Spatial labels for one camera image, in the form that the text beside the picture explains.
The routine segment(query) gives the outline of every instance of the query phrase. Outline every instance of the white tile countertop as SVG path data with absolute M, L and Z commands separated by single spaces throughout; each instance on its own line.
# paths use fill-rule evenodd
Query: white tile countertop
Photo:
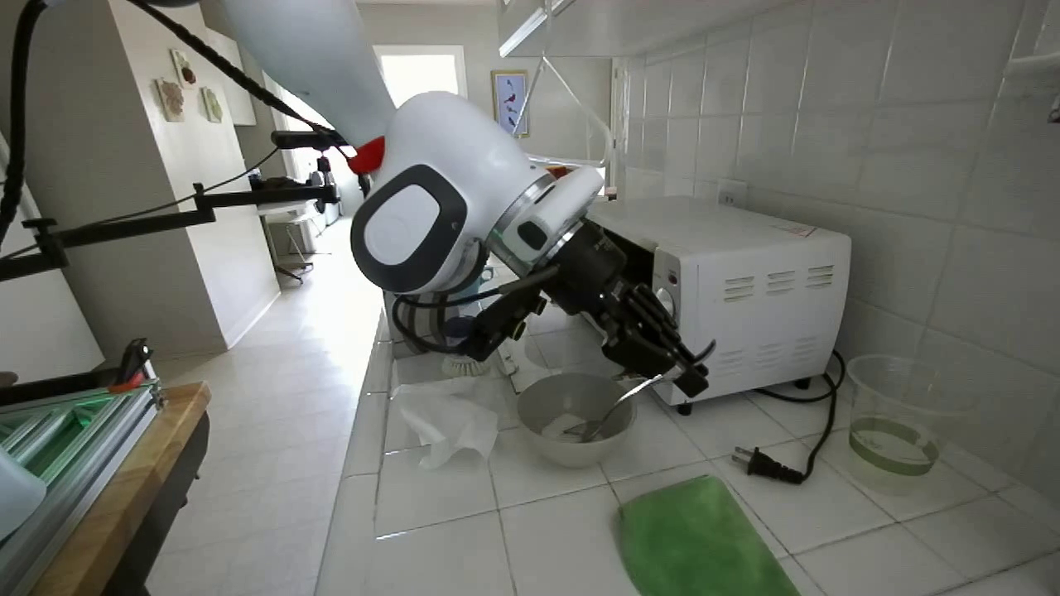
M 499 412 L 497 448 L 422 470 L 423 449 L 390 412 L 389 389 L 459 370 L 426 353 L 398 360 L 390 379 L 378 343 L 321 596 L 634 596 L 614 538 L 620 505 L 698 475 L 724 479 L 793 583 L 810 596 L 1060 592 L 1060 510 L 966 455 L 946 449 L 915 495 L 893 498 L 853 479 L 834 432 L 815 478 L 786 486 L 744 478 L 728 455 L 734 444 L 762 448 L 802 468 L 825 405 L 728 399 L 680 419 L 659 402 L 635 402 L 635 428 L 620 449 L 564 470 L 519 437 L 507 379 L 465 368 L 484 375 L 479 393 Z

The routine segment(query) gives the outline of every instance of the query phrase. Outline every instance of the microwave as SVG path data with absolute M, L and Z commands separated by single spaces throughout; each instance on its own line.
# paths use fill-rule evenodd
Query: microwave
M 850 238 L 697 200 L 593 207 L 590 223 L 629 252 L 626 276 L 668 308 L 690 350 L 708 353 L 697 405 L 825 375 L 839 338 Z

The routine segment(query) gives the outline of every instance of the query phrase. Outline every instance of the green cloth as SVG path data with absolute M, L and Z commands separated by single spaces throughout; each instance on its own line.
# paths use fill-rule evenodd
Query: green cloth
M 798 596 L 716 478 L 626 505 L 620 551 L 641 596 Z

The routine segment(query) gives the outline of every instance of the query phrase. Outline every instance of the metal bowl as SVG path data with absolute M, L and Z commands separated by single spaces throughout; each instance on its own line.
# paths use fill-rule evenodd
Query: metal bowl
M 516 419 L 530 448 L 560 468 L 590 468 L 634 428 L 634 402 L 623 402 L 593 437 L 578 423 L 604 421 L 623 389 L 593 375 L 553 375 L 519 393 Z

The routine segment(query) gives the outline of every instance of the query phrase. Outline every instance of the kitchen counter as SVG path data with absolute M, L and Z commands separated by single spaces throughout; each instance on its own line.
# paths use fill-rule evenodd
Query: kitchen counter
M 96 498 L 36 583 L 36 596 L 96 596 L 122 570 L 126 551 L 139 548 L 143 523 L 166 479 L 179 468 L 195 432 L 206 432 L 206 385 L 166 389 L 163 412 Z
M 423 449 L 394 415 L 390 389 L 453 375 L 476 379 L 476 399 L 497 407 L 497 448 L 422 470 Z M 810 596 L 1060 590 L 1060 510 L 961 449 L 893 495 L 853 478 L 834 432 L 815 478 L 781 486 L 744 478 L 728 455 L 734 444 L 762 448 L 802 468 L 821 407 L 753 393 L 698 405 L 693 419 L 659 402 L 635 407 L 640 421 L 617 455 L 560 470 L 522 444 L 514 389 L 497 368 L 435 353 L 390 366 L 389 340 L 378 340 L 318 592 L 635 592 L 614 538 L 620 505 L 698 475 L 734 495 L 793 583 Z

